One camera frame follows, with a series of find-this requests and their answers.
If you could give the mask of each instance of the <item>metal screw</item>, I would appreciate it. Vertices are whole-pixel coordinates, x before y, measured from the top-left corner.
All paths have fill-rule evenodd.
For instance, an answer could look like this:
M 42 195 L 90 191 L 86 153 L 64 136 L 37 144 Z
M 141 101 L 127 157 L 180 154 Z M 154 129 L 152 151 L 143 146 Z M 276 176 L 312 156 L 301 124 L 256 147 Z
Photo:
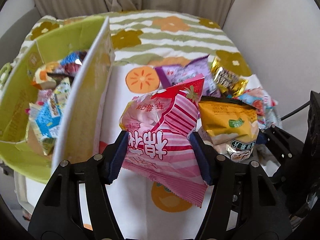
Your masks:
M 60 166 L 65 167 L 69 164 L 69 162 L 67 160 L 64 160 L 62 162 L 60 162 Z
M 93 157 L 96 161 L 99 161 L 102 159 L 102 154 L 96 154 L 94 157 Z
M 224 155 L 218 155 L 217 160 L 223 162 L 226 159 Z
M 256 162 L 256 161 L 252 161 L 252 162 L 251 162 L 251 165 L 256 168 L 256 167 L 259 166 L 259 163 Z

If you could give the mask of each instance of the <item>white wall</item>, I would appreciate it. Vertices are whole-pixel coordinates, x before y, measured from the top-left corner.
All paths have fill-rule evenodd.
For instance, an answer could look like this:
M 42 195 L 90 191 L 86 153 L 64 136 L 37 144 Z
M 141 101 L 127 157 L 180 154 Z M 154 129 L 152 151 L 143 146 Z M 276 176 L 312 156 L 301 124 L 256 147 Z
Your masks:
M 34 6 L 33 0 L 7 0 L 0 11 L 0 37 Z
M 320 10 L 314 0 L 235 0 L 223 27 L 279 101 L 281 116 L 320 92 Z M 304 141 L 308 108 L 283 121 Z

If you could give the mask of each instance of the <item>gold foil snack bag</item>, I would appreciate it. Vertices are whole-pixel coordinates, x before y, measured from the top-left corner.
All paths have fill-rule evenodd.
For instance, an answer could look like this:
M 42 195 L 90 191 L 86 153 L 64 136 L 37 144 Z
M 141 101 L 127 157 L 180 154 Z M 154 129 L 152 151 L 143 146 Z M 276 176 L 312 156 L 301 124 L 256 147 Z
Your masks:
M 249 158 L 259 133 L 256 109 L 236 99 L 202 97 L 202 128 L 220 154 L 239 162 Z
M 237 74 L 224 68 L 218 57 L 215 57 L 212 62 L 211 73 L 220 92 L 226 96 L 236 97 L 243 94 L 248 83 L 248 79 L 240 78 Z

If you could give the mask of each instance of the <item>pink striped snack bag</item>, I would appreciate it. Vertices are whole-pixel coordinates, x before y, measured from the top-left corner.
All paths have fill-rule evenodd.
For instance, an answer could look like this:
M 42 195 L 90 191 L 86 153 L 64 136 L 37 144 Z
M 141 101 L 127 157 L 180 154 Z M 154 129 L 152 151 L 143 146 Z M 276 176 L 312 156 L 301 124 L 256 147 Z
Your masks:
M 130 101 L 119 123 L 129 132 L 122 167 L 166 186 L 201 207 L 207 185 L 188 141 L 195 131 L 204 77 Z

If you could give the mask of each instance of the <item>green label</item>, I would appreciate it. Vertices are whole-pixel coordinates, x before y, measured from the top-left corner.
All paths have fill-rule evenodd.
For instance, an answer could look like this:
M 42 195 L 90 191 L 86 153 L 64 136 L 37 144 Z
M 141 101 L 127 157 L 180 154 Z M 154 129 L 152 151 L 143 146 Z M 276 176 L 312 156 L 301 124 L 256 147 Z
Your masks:
M 247 151 L 247 150 L 251 150 L 254 147 L 256 141 L 253 142 L 249 142 L 249 143 L 243 143 L 243 142 L 239 142 L 237 140 L 232 140 L 230 142 L 231 147 L 236 148 L 237 150 L 241 150 L 241 151 Z
M 229 120 L 229 126 L 231 128 L 238 128 L 243 124 L 244 124 L 244 121 L 241 119 L 241 117 L 239 117 L 238 120 L 232 120 L 232 119 Z

